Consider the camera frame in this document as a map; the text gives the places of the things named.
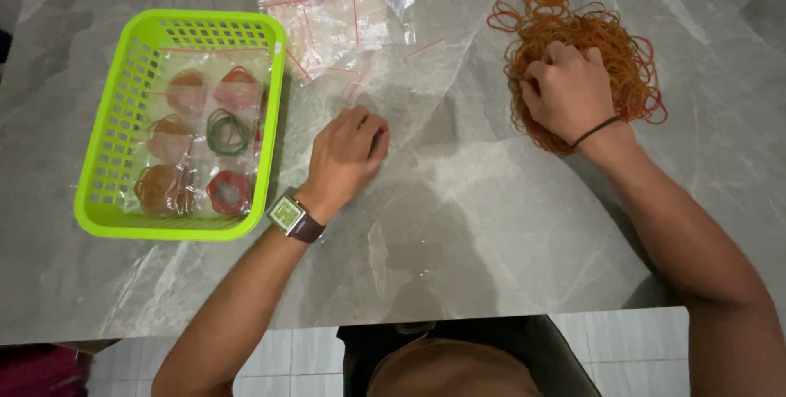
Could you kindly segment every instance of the marble table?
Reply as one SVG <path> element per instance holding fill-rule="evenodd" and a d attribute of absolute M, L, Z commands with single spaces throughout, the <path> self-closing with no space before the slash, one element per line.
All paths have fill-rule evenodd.
<path fill-rule="evenodd" d="M 419 44 L 446 40 L 379 53 L 359 103 L 388 117 L 390 157 L 301 261 L 273 328 L 669 302 L 597 172 L 512 128 L 494 1 L 417 0 Z M 786 0 L 601 1 L 655 46 L 670 118 L 636 123 L 641 142 L 786 308 Z M 0 87 L 0 343 L 177 334 L 268 225 L 217 244 L 100 239 L 74 220 L 115 43 L 151 8 L 255 0 L 24 0 Z M 317 82 L 285 84 L 270 199 L 303 181 L 340 109 Z"/>

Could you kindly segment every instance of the green rubber band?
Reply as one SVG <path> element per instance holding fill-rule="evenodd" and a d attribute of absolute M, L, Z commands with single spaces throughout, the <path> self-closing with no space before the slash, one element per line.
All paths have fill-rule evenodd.
<path fill-rule="evenodd" d="M 225 139 L 224 129 L 229 127 Z M 208 117 L 208 147 L 218 156 L 240 156 L 248 149 L 251 131 L 230 111 L 220 108 Z"/>

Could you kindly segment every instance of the green plastic basket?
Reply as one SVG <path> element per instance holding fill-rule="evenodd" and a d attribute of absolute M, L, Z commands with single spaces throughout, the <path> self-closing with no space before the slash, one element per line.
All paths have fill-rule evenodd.
<path fill-rule="evenodd" d="M 265 209 L 284 73 L 284 29 L 275 19 L 239 11 L 148 10 L 123 29 L 87 146 L 74 216 L 99 237 L 171 241 L 231 241 L 254 229 Z M 267 47 L 273 57 L 260 169 L 245 218 L 151 218 L 123 212 L 121 192 L 133 187 L 129 160 L 134 131 L 145 130 L 147 93 L 161 48 L 230 50 Z"/>

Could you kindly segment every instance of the watch face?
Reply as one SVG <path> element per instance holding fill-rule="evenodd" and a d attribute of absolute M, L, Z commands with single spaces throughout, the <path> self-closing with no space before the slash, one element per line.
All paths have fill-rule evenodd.
<path fill-rule="evenodd" d="M 305 213 L 285 196 L 278 201 L 273 211 L 270 211 L 270 218 L 288 232 Z"/>

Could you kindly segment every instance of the tiled floor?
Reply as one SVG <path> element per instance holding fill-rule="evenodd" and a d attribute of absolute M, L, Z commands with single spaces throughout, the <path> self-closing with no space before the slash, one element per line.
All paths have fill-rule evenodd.
<path fill-rule="evenodd" d="M 688 397 L 684 308 L 551 316 L 604 397 Z M 91 397 L 149 397 L 173 337 L 125 339 L 93 364 Z M 269 331 L 235 381 L 236 397 L 340 397 L 336 328 Z"/>

